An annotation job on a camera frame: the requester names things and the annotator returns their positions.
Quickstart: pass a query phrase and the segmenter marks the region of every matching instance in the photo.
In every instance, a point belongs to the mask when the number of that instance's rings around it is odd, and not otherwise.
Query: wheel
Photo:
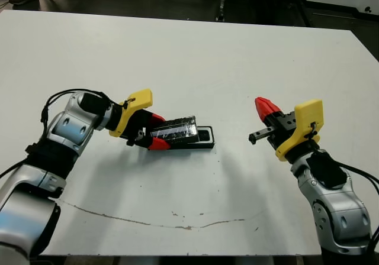
[[[218,17],[216,17],[216,21],[217,22],[224,22],[224,16],[223,15],[219,15]]]

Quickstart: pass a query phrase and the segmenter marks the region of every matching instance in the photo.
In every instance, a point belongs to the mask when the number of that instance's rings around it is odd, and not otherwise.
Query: white table
[[[69,88],[212,125],[211,151],[146,151],[96,132],[68,177],[45,254],[317,254],[310,206],[266,141],[253,100],[321,98],[321,146],[379,176],[379,63],[349,31],[55,12],[0,14],[0,169],[38,140],[47,97]],[[59,101],[50,116],[61,111]],[[353,174],[372,228],[372,186]]]

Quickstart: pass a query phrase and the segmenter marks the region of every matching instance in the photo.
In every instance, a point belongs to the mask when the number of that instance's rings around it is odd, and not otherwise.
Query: black rectangular object
[[[165,140],[171,146],[199,141],[195,116],[165,121],[151,130],[150,135]]]
[[[186,150],[186,149],[201,149],[201,148],[213,148],[214,136],[211,126],[198,126],[199,141],[187,144],[174,144],[171,145],[170,150]]]

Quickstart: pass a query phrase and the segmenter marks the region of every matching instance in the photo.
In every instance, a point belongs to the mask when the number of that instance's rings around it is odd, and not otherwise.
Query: black wire
[[[42,136],[41,136],[42,138],[45,137],[45,136],[47,136],[47,123],[49,121],[49,106],[51,104],[53,104],[54,102],[56,102],[63,95],[67,95],[67,94],[75,93],[75,92],[90,92],[90,93],[94,93],[94,94],[100,96],[101,98],[106,99],[110,104],[114,104],[114,105],[120,106],[116,102],[112,101],[103,92],[92,91],[90,89],[67,89],[67,90],[64,90],[64,91],[57,92],[57,93],[55,93],[54,95],[52,95],[52,96],[50,96],[48,98],[48,100],[46,101],[45,106],[43,107],[42,112],[41,112],[41,122],[43,123],[43,132],[42,132]]]
[[[309,136],[308,136],[308,139],[311,140],[314,135],[316,135],[317,133],[313,130]],[[316,153],[319,153],[320,151],[314,146],[313,147],[314,149],[314,152]],[[344,169],[347,169],[351,172],[354,172],[360,176],[363,176],[364,178],[368,179],[368,181],[371,182],[371,184],[373,185],[373,187],[375,188],[376,192],[378,193],[379,195],[379,188],[378,188],[378,185],[379,184],[379,179],[377,179],[375,176],[367,173],[367,172],[364,172],[363,170],[360,170],[360,169],[357,169],[356,167],[354,166],[348,166],[347,164],[344,164],[344,163],[341,163],[339,161],[336,161],[332,158],[330,158],[332,161],[334,161],[334,163],[336,163],[339,167],[342,167]],[[368,245],[367,245],[367,252],[368,253],[372,253],[375,248],[376,248],[376,245],[378,244],[379,242],[379,225],[377,227],[377,229],[375,230],[374,234],[372,235]]]
[[[7,169],[6,171],[4,171],[3,173],[0,174],[0,179],[2,179],[6,174],[8,174],[9,172],[11,172],[12,170],[20,167],[25,161],[26,161],[26,159],[21,160],[18,163],[12,165],[9,169]]]
[[[340,163],[339,161],[335,161],[335,162],[340,167],[343,167],[344,169],[350,170],[351,172],[359,174],[359,175],[363,176],[364,178],[368,179],[373,185],[375,184],[374,182],[379,183],[379,179],[377,179],[375,176],[373,176],[367,172],[364,172],[363,170],[357,169],[356,167],[353,167],[353,166],[348,166],[347,164]],[[369,252],[369,253],[373,252],[375,250],[377,244],[378,244],[378,241],[379,241],[379,226],[375,230],[375,233],[372,235],[372,237],[368,243],[367,252]]]

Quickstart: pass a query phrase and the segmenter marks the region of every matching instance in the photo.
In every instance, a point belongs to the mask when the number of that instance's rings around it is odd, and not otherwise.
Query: scuff mark
[[[183,230],[191,231],[192,227],[187,226],[187,227],[175,227],[175,228],[182,228]]]
[[[213,222],[212,224],[209,224],[209,225],[203,225],[200,228],[207,228],[207,227],[210,227],[211,225],[225,224],[226,222],[239,222],[239,221],[245,221],[245,219],[231,219],[229,221]]]
[[[207,227],[210,227],[212,225],[218,225],[218,224],[225,224],[227,222],[242,222],[242,221],[250,221],[252,219],[255,219],[257,216],[261,215],[263,212],[266,211],[266,209],[263,209],[261,210],[261,212],[258,212],[257,214],[251,216],[250,218],[246,218],[246,219],[231,219],[231,220],[228,220],[228,221],[219,221],[219,222],[212,222],[211,224],[208,224],[208,225],[203,225],[201,227],[194,227],[194,226],[187,226],[187,227],[182,227],[182,226],[170,226],[170,225],[157,225],[157,224],[149,224],[147,222],[140,222],[140,221],[134,221],[132,219],[124,219],[124,218],[119,218],[117,216],[109,216],[109,215],[106,215],[106,214],[100,214],[100,213],[96,213],[96,212],[93,212],[93,211],[90,211],[90,210],[87,210],[87,209],[83,209],[81,207],[78,207],[74,204],[71,204],[71,203],[68,203],[66,201],[63,201],[61,199],[57,199],[57,201],[61,201],[61,203],[63,204],[66,204],[66,205],[69,205],[71,207],[74,207],[75,209],[78,209],[80,211],[83,211],[83,212],[86,212],[88,214],[92,214],[92,215],[96,215],[96,216],[103,216],[105,218],[109,218],[109,219],[117,219],[119,221],[125,221],[125,222],[132,222],[134,224],[139,224],[139,225],[148,225],[150,227],[159,227],[159,228],[177,228],[177,229],[181,229],[181,230],[186,230],[186,231],[191,231],[193,228],[196,228],[196,229],[202,229],[202,228],[207,228]]]
[[[140,224],[140,225],[151,225],[151,224],[148,224],[148,223],[146,223],[146,222],[134,221],[134,220],[132,220],[132,219],[123,219],[123,218],[119,218],[119,217],[116,217],[116,216],[108,216],[108,215],[106,215],[106,214],[99,214],[99,213],[96,213],[96,212],[92,212],[92,211],[89,211],[89,210],[86,210],[86,209],[80,208],[80,207],[78,207],[78,206],[76,206],[76,205],[69,204],[69,203],[64,202],[64,201],[62,201],[62,202],[65,203],[65,204],[67,204],[67,205],[70,205],[70,206],[72,206],[72,207],[74,207],[74,208],[76,208],[76,209],[78,209],[78,210],[81,210],[81,211],[84,211],[84,212],[86,212],[86,213],[93,214],[93,215],[96,215],[96,216],[104,216],[104,217],[106,217],[106,218],[119,219],[120,221],[133,222],[133,223],[135,223],[135,224]]]

